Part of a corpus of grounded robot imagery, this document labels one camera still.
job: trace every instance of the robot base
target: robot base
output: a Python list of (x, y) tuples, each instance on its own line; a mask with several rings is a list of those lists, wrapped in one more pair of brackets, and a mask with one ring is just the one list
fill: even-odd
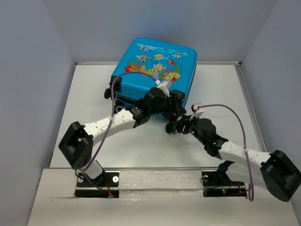
[(74, 195), (78, 198), (119, 198), (119, 171), (105, 171), (103, 174), (90, 179), (94, 185), (102, 189), (99, 190), (92, 186), (86, 179), (78, 178)]
[(217, 171), (203, 171), (201, 184), (204, 187), (204, 197), (247, 197), (243, 182), (221, 177)]

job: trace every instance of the screw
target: screw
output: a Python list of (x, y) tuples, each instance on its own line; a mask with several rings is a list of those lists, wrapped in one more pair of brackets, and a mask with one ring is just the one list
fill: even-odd
[(208, 182), (208, 181), (209, 181), (208, 175), (204, 175), (204, 176), (202, 177), (202, 179), (203, 179), (204, 182)]
[(119, 177), (114, 176), (112, 180), (113, 180), (114, 183), (117, 183), (119, 181)]

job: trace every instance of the fish print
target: fish print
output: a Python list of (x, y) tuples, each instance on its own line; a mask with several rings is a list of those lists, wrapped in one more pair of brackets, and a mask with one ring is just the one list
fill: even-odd
[(175, 54), (173, 54), (173, 57), (175, 57), (175, 58), (180, 58), (180, 57), (181, 57), (181, 54), (180, 54), (180, 53), (175, 53)]
[(149, 57), (149, 55), (144, 54), (144, 55), (138, 55), (137, 59), (142, 63), (144, 63), (146, 60), (150, 60), (151, 57)]
[(150, 48), (148, 46), (140, 46), (140, 50), (142, 49), (144, 52), (148, 52)]
[(163, 54), (158, 53), (158, 54), (155, 55), (155, 59), (156, 60), (169, 60), (169, 56), (165, 57)]
[(169, 65), (177, 65), (177, 63), (175, 63), (173, 60), (168, 60), (167, 62)]
[(161, 71), (161, 70), (166, 69), (166, 67), (164, 67), (161, 63), (159, 63), (159, 64), (154, 65), (153, 69)]

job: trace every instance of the white tabletop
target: white tabletop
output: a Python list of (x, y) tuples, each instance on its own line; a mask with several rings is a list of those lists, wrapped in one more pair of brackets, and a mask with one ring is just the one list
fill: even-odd
[[(109, 87), (115, 67), (116, 65), (76, 66), (51, 168), (70, 167), (58, 149), (58, 144), (72, 122), (84, 124), (110, 115), (111, 101), (104, 99), (103, 94)], [(186, 105), (188, 113), (190, 106), (197, 102), (204, 105), (225, 104), (233, 108), (245, 127), (248, 148), (260, 150), (235, 66), (198, 65)], [(243, 144), (239, 123), (228, 109), (206, 108), (202, 117), (212, 120), (220, 136), (239, 145)], [(97, 160), (103, 167), (113, 168), (211, 167), (222, 162), (209, 156), (193, 136), (166, 134), (165, 124), (164, 120), (153, 116), (140, 127), (109, 137)]]
[(200, 175), (197, 170), (125, 170), (120, 197), (98, 199), (73, 196), (73, 170), (45, 169), (28, 226), (298, 226), (291, 203), (259, 187), (253, 202), (204, 198)]

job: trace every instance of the gray wall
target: gray wall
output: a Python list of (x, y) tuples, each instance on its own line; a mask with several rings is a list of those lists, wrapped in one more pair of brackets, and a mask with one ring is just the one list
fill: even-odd
[(134, 38), (242, 61), (277, 0), (43, 0), (75, 62), (119, 61)]
[(74, 63), (41, 0), (0, 1), (0, 225), (27, 225)]
[[(301, 169), (301, 1), (279, 0), (243, 63), (267, 148)], [(292, 203), (301, 223), (301, 188)]]

